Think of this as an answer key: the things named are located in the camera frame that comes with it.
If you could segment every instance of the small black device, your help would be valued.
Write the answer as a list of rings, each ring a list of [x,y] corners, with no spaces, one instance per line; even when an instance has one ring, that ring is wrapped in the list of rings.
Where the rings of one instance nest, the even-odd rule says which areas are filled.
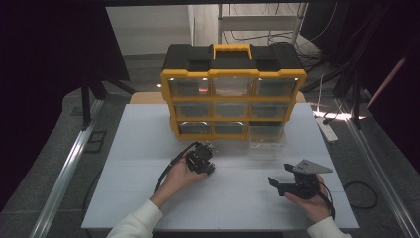
[[[210,162],[213,150],[213,146],[209,143],[195,145],[195,150],[189,151],[185,156],[189,169],[198,174],[212,174],[216,169],[215,165]]]
[[[327,204],[330,214],[335,218],[335,209],[333,206],[333,201],[331,201],[321,192],[320,184],[325,186],[323,183],[318,181],[316,174],[331,173],[333,170],[318,165],[316,163],[310,162],[308,160],[303,160],[296,166],[291,164],[284,164],[284,168],[294,173],[295,183],[280,183],[274,178],[268,177],[269,184],[278,189],[278,194],[284,196],[286,192],[292,193],[302,199],[310,199],[316,195],[319,195]]]
[[[178,163],[178,161],[182,159],[183,157],[185,157],[188,168],[191,171],[196,172],[198,174],[201,174],[201,173],[206,173],[207,175],[212,174],[214,170],[216,169],[215,165],[210,162],[210,159],[213,158],[213,150],[214,150],[213,145],[211,145],[208,142],[207,143],[194,142],[191,145],[189,145],[181,153],[179,153],[179,155],[175,159],[173,159],[170,162],[170,164],[166,167],[166,169],[160,175],[160,178],[157,181],[157,185],[155,186],[155,191],[158,190],[158,188],[161,185],[161,182],[163,181],[164,177],[166,177],[170,169],[172,169],[172,167],[176,163]]]

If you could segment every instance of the white tabletop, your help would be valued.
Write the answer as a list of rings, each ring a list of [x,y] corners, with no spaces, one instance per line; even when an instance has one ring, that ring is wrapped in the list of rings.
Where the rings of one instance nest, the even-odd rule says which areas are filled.
[[[305,229],[305,213],[268,183],[293,182],[284,164],[303,159],[333,170],[323,174],[340,228],[358,228],[309,104],[297,103],[286,124],[284,147],[275,157],[258,157],[248,141],[216,140],[216,171],[175,196],[157,230],[278,231]],[[127,105],[97,184],[83,228],[112,228],[154,192],[170,160],[192,141],[175,138],[167,105]]]

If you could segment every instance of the yellow and black organizer box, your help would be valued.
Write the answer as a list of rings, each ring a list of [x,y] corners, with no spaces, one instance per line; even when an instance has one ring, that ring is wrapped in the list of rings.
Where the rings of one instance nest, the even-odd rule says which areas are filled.
[[[290,43],[173,44],[161,72],[170,127],[179,139],[275,142],[305,83]]]

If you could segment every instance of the forearm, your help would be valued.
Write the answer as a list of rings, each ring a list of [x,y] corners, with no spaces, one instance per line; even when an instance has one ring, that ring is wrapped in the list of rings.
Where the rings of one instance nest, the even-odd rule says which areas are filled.
[[[330,216],[315,223],[307,229],[312,238],[351,238],[349,234],[343,233]]]
[[[161,187],[151,196],[150,201],[159,209],[176,194],[176,190],[167,184],[162,184]]]
[[[136,211],[121,220],[107,237],[150,238],[155,225],[162,216],[161,211],[150,200],[147,200]]]

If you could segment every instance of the human hand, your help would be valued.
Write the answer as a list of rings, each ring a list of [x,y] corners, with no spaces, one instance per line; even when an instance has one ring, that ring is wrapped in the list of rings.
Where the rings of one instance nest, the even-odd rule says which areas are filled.
[[[192,183],[205,179],[206,177],[206,173],[198,174],[191,171],[186,163],[186,159],[183,157],[167,173],[162,186],[165,186],[166,189],[173,193],[177,193]]]
[[[182,158],[170,169],[163,184],[151,196],[150,200],[158,208],[162,208],[177,192],[206,177],[206,173],[198,174],[191,171],[185,158]]]
[[[317,175],[317,178],[318,181],[324,183],[324,180],[321,176]],[[328,197],[327,190],[325,189],[325,187],[323,185],[320,185],[320,188],[321,192]],[[314,223],[318,223],[319,221],[322,221],[330,216],[330,211],[328,210],[327,204],[319,195],[316,195],[310,199],[302,199],[294,194],[286,192],[284,196],[293,203],[302,207],[306,211],[306,214],[309,217],[309,219]]]

